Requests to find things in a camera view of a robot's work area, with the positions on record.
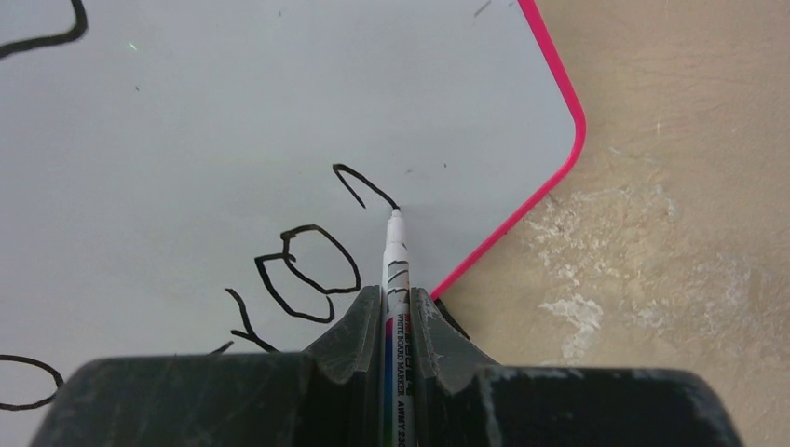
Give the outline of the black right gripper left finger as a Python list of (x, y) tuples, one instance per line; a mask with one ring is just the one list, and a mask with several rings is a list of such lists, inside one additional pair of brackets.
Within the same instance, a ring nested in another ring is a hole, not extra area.
[(381, 304), (364, 287), (300, 352), (93, 360), (59, 389), (35, 446), (374, 446)]

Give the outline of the red framed whiteboard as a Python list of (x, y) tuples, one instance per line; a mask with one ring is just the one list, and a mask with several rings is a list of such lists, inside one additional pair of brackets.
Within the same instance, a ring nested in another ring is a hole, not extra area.
[(572, 168), (532, 1), (5, 1), (1, 442), (93, 359), (300, 349), (381, 278), (443, 293)]

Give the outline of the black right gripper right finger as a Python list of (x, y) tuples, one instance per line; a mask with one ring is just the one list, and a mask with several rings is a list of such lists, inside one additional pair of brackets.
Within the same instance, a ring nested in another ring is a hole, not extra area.
[(502, 365), (411, 292), (415, 414), (422, 446), (739, 446), (694, 373)]

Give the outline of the white dry erase marker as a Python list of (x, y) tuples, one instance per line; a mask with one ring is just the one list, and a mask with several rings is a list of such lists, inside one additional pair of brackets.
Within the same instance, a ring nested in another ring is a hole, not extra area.
[(402, 212), (392, 211), (382, 263), (381, 444), (416, 446), (412, 384), (410, 265)]

